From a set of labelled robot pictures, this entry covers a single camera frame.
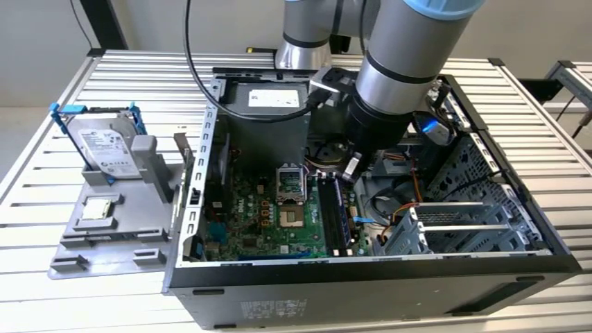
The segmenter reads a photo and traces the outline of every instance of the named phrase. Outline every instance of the aluminum rail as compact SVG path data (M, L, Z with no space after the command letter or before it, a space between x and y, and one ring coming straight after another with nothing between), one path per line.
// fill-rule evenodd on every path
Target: aluminum rail
M338 55L357 69L361 57ZM194 55L212 67L272 68L270 54ZM504 66L449 59L454 75L512 166L588 274L488 317L416 322L285 327L258 332L574 332L592 330L592 163ZM205 98L180 53L108 51L86 58L60 101L142 110L166 161L180 155L172 134L197 146ZM0 332L198 332L174 297L160 294L164 273L49 280L46 269L82 185L82 161L70 142L41 124L0 186Z
M592 63L573 63L566 60L560 60L550 68L545 78L557 80L573 94L573 97L577 98L584 109L586 109L584 111L584 116L580 118L578 126L588 126L592 121Z

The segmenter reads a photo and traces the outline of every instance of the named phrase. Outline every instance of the black cable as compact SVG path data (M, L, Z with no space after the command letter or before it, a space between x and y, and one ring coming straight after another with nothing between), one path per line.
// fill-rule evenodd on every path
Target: black cable
M396 216L394 216L394 221L390 220L390 217L389 217L389 216L386 216L386 219L388 219L388 224L381 224L381 223L378 223L378 222L372 222L370 225L373 225L374 227L380 227L381 229L382 229L384 227L397 225L398 222L400 222L400 220L402 220L402 216L401 216L401 215L396 215Z
M192 51L190 51L190 46L189 46L189 11L190 11L190 8L192 8L192 0L186 0L185 18L184 18L184 24L182 24L182 30L184 30L184 32L182 32L182 48L185 50L185 59L186 59L186 65L189 66L189 72L192 73L193 80L197 83L197 86L200 87L200 91L204 94L206 100L220 110L225 111L229 116L242 119L242 120L253 121L256 123L278 123L281 121L288 121L288 120L292 120L292 119L296 119L296 118L304 116L308 112L314 110L316 107L318 106L318 104L322 103L330 95L330 93L326 94L325 92L328 92L328 91L325 91L322 89L314 90L314 92L318 92L317 95L313 95L314 92L309 95L309 98L306 101L306 106L301 110L298 110L290 114L284 114L282 116L273 117L273 118L257 118L257 117L245 116L245 115L232 111L222 104L220 104L220 102L216 100L216 98L212 96L210 92L205 88L205 85L201 82L200 76L194 70Z
M86 32L84 31L82 24L80 23L80 20L77 18L74 3L72 2L72 0L70 0L70 7L72 7L73 17L76 18L77 26L80 27L80 31L82 31L84 38L86 39L86 42L89 43L89 48L92 49L90 39L89 36L86 35Z
M366 0L362 0L361 2L361 9L360 9L360 19L357 22L357 34L360 35L360 50L361 55L366 55L366 47L364 45L364 13L366 11Z
M473 185L478 184L480 182L485 181L486 179L489 179L490 177L493 177L498 173L501 173L501 170L496 171L496 172L492 172L492 173L488 173L486 175L484 175L484 176L481 176L478 178L474 178L469 182L458 185L452 191L448 192L446 195L444 195L444 198L441 198L440 201L444 201L445 198L448 198L452 194L458 192L461 189L465 189L465 188L468 188L468 186L473 186Z
M372 196L372 198L368 199L366 203L369 202L369 208L372 208L372 210L374 211L374 213L377 213L377 215L380 215L380 217L382 217L384 219L388 219L388 214L384 212L378 211L378 208L376 206L376 198L384 194L386 194L390 191L390 187L386 187L384 189L381 189L380 191L377 191L374 193L374 195Z
M576 131L573 132L573 135L572 135L572 139L574 139L574 138L577 137L577 134L580 134L580 130L581 130L582 128L584 128L582 125L577 126Z
M576 96L572 97L572 99L569 99L569 102L566 102L565 106L562 107L561 112L558 112L558 116L554 119L554 121L558 121L558 118L561 118L562 113L565 112L566 108L569 107L569 104L572 104L573 100L576 99Z

